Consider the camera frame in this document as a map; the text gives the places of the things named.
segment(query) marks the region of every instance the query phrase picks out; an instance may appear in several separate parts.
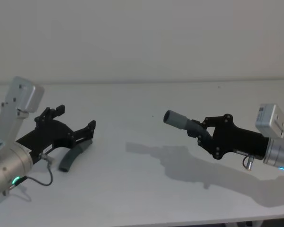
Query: label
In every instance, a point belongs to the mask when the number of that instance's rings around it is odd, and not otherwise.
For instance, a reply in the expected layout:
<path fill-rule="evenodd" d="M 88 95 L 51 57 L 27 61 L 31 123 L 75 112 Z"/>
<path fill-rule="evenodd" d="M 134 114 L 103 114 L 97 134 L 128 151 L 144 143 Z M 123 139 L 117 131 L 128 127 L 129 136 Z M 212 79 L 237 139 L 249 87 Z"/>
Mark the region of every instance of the label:
<path fill-rule="evenodd" d="M 43 150 L 43 153 L 46 153 L 47 151 L 49 151 L 49 150 L 51 150 L 51 149 L 53 149 L 53 145 L 52 145 L 52 144 L 49 145 L 47 148 L 45 148 L 45 149 Z"/>

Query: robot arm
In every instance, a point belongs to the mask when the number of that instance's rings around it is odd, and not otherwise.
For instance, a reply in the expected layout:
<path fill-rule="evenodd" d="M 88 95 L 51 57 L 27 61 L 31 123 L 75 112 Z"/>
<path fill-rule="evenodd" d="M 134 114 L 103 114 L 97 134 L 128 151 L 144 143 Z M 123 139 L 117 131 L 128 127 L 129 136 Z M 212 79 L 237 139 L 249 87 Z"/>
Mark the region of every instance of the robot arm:
<path fill-rule="evenodd" d="M 230 114 L 198 122 L 169 110 L 163 121 L 187 130 L 188 136 L 197 138 L 198 145 L 215 159 L 234 152 L 245 156 L 243 165 L 247 170 L 251 170 L 254 159 L 284 170 L 284 114 L 275 104 L 263 104 L 259 109 L 256 127 L 261 133 L 238 128 Z M 208 127 L 215 127 L 213 136 L 208 133 Z"/>
<path fill-rule="evenodd" d="M 44 89 L 19 77 L 14 78 L 0 113 L 0 193 L 9 190 L 26 179 L 32 166 L 40 159 L 50 164 L 48 154 L 58 147 L 73 148 L 82 142 L 91 140 L 96 122 L 91 121 L 85 128 L 72 131 L 66 124 L 54 120 L 64 114 L 63 105 L 56 109 L 46 108 L 35 118 L 36 128 L 15 141 L 17 133 L 28 113 L 37 110 Z"/>

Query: curved gray rubber piece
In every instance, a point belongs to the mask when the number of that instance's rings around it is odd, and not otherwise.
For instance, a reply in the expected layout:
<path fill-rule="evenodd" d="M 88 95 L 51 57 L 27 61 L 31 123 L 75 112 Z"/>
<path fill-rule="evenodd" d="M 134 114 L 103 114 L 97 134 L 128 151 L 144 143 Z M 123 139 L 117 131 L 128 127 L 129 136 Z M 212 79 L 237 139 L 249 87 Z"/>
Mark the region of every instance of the curved gray rubber piece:
<path fill-rule="evenodd" d="M 62 172 L 68 172 L 76 157 L 83 153 L 92 143 L 92 140 L 87 140 L 70 149 L 60 162 L 59 170 Z"/>
<path fill-rule="evenodd" d="M 178 129 L 185 129 L 187 121 L 189 120 L 183 115 L 180 115 L 172 110 L 168 110 L 164 115 L 163 121 L 165 124 L 169 124 Z"/>

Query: white tabletop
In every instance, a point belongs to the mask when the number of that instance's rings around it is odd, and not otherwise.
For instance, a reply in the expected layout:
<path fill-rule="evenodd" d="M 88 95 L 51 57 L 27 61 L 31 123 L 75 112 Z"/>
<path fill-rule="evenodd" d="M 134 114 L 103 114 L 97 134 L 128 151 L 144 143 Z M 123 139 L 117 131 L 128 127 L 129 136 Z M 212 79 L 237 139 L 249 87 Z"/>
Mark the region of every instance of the white tabletop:
<path fill-rule="evenodd" d="M 0 103 L 7 86 L 0 86 Z M 46 85 L 35 126 L 47 106 L 65 104 L 58 120 L 73 130 L 96 120 L 94 144 L 70 172 L 57 170 L 67 151 L 51 155 L 54 182 L 25 181 L 0 195 L 0 227 L 154 227 L 284 217 L 284 171 L 255 161 L 247 172 L 242 156 L 214 160 L 185 131 L 162 122 L 168 110 L 202 121 L 230 113 L 238 127 L 256 131 L 261 103 L 284 111 L 284 81 Z M 49 181 L 44 162 L 30 176 Z"/>

